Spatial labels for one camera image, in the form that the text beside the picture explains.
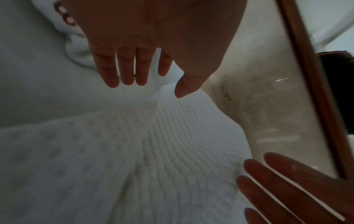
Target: brown wooden frame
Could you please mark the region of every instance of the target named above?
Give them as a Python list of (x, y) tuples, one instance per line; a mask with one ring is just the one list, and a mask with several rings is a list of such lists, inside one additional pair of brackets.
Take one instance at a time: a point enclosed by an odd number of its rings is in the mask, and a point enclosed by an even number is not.
[(354, 180), (354, 157), (338, 108), (294, 0), (276, 0), (339, 177)]

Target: white quilted fabric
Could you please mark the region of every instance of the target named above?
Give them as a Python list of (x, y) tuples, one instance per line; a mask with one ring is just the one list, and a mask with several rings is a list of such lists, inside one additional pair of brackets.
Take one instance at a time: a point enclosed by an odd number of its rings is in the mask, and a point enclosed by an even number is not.
[(0, 223), (245, 223), (242, 129), (198, 91), (0, 130)]

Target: white sheet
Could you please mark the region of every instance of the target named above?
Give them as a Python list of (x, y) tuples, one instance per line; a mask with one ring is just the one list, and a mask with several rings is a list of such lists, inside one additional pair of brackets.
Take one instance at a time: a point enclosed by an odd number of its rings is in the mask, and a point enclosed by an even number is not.
[(0, 130), (0, 151), (4, 224), (245, 223), (248, 143), (201, 90)]

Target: beige surface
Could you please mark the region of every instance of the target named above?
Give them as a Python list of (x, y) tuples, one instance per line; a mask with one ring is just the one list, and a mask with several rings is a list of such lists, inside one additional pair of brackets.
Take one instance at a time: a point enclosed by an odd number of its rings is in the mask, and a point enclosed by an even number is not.
[(222, 66), (219, 108), (244, 129), (253, 157), (278, 152), (334, 176), (329, 150), (274, 0), (249, 0)]

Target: finger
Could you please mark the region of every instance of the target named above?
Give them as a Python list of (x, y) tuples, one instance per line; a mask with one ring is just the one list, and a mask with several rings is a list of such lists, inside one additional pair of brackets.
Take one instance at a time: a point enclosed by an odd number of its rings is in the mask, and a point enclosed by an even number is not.
[(245, 197), (273, 224), (300, 224), (283, 206), (273, 200), (257, 184), (246, 176), (237, 178), (237, 186)]
[(117, 68), (115, 66), (115, 49), (89, 41), (90, 50), (96, 64), (96, 68), (104, 83), (111, 88), (119, 85)]
[(339, 222), (335, 216), (305, 192), (285, 181), (256, 160), (246, 160), (244, 168), (259, 184), (264, 186), (265, 189), (305, 223)]
[(133, 84), (135, 48), (124, 46), (118, 48), (116, 54), (122, 83), (126, 85)]
[(197, 91), (207, 78), (203, 76), (193, 77), (185, 73), (176, 84), (176, 89), (174, 90), (175, 96), (180, 99)]
[(266, 220), (254, 209), (245, 209), (244, 216), (248, 224), (268, 224)]
[(169, 72), (173, 59), (170, 55), (161, 50), (160, 61), (159, 61), (159, 75), (165, 76)]
[(279, 154), (268, 153), (264, 156), (264, 159), (270, 167), (297, 182), (310, 194), (341, 215), (348, 217), (354, 210), (352, 182), (333, 179), (298, 161)]
[(152, 57), (155, 54), (155, 50), (137, 48), (135, 52), (136, 57), (136, 83), (140, 86), (144, 86), (148, 82), (148, 75), (151, 65)]

